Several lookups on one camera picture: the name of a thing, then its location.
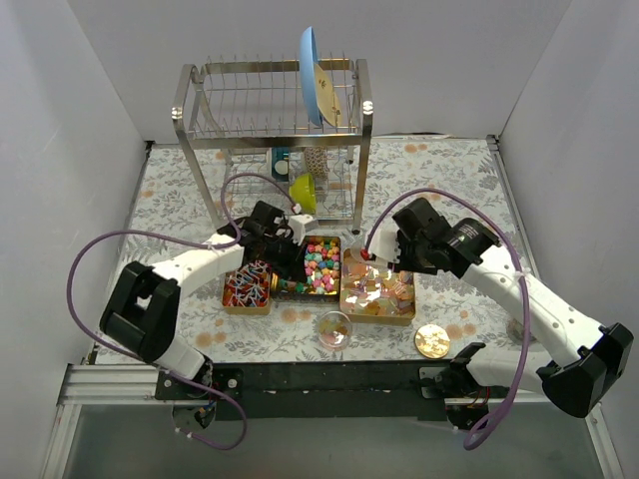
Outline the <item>black tin with star candies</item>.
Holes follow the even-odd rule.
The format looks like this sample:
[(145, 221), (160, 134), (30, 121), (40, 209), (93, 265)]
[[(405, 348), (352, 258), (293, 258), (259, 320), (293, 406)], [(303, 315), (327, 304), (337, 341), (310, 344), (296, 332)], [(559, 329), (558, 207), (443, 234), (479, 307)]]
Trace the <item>black tin with star candies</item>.
[(275, 273), (271, 293), (282, 300), (337, 303), (341, 279), (342, 249), (339, 237), (305, 237), (296, 266), (301, 280), (282, 279)]

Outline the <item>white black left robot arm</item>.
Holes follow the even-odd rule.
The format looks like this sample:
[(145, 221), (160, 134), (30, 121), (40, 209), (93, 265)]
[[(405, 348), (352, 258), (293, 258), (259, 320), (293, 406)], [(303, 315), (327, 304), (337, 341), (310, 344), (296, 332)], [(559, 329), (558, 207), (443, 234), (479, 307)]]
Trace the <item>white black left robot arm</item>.
[(102, 314), (101, 332), (143, 362), (179, 375), (178, 386), (188, 397), (205, 397), (213, 376), (204, 368), (208, 358), (177, 333), (181, 300), (256, 260), (282, 278), (302, 281), (305, 237), (314, 221), (300, 206), (288, 217), (259, 201), (249, 216), (177, 256), (152, 265), (128, 263)]

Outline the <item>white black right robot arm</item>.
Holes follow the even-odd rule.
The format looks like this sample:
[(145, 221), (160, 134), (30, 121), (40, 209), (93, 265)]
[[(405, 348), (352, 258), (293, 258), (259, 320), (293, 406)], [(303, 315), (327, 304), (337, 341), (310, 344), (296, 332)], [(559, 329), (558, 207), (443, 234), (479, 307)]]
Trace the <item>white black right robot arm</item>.
[(473, 342), (436, 376), (440, 388), (470, 397), (485, 386), (515, 385), (584, 418), (623, 374), (632, 332), (621, 323), (601, 324), (524, 273), (492, 220), (476, 214), (451, 225), (424, 198), (392, 218), (398, 227), (399, 269), (451, 273), (494, 300), (544, 347), (521, 360), (512, 351), (498, 353)]

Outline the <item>clear plastic jar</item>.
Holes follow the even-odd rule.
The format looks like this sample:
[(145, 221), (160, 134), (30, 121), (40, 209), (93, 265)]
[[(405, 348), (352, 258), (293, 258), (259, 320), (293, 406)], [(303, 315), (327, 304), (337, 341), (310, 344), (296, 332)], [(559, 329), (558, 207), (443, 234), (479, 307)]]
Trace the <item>clear plastic jar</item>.
[(329, 311), (317, 320), (316, 332), (321, 346), (339, 351), (349, 346), (353, 336), (353, 326), (343, 312)]

